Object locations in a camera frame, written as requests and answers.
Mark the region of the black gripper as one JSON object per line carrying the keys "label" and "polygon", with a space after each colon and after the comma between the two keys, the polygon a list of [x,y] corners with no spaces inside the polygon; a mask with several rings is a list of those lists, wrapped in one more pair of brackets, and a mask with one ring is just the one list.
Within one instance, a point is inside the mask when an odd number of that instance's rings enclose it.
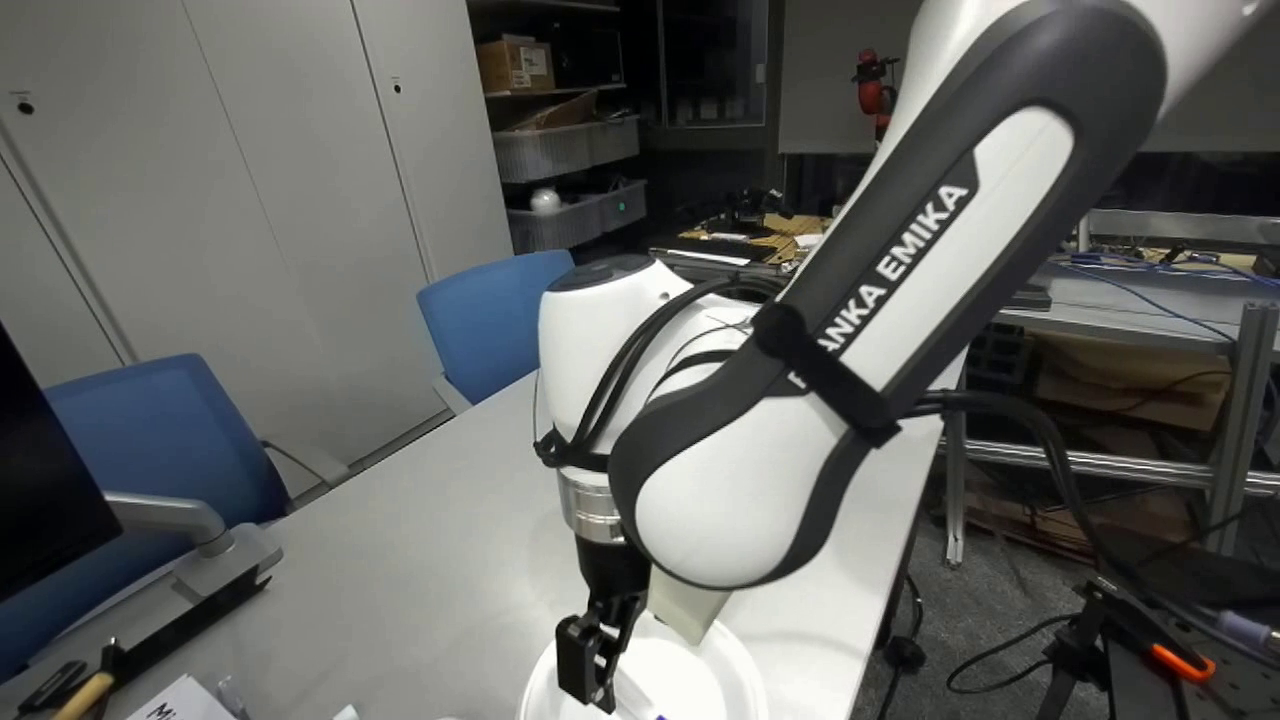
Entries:
{"label": "black gripper", "polygon": [[649,605],[653,563],[629,545],[576,545],[588,607],[554,623],[554,682],[582,709],[614,709],[614,663]]}

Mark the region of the white Franka Emika robot arm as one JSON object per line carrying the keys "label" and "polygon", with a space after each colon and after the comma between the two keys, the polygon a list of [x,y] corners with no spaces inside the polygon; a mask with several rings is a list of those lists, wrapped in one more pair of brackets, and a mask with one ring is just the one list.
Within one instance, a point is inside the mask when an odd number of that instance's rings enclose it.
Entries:
{"label": "white Franka Emika robot arm", "polygon": [[662,255],[536,301],[544,430],[588,605],[552,687],[623,703],[659,575],[749,592],[811,563],[867,454],[1275,0],[919,0],[867,170],[767,281]]}

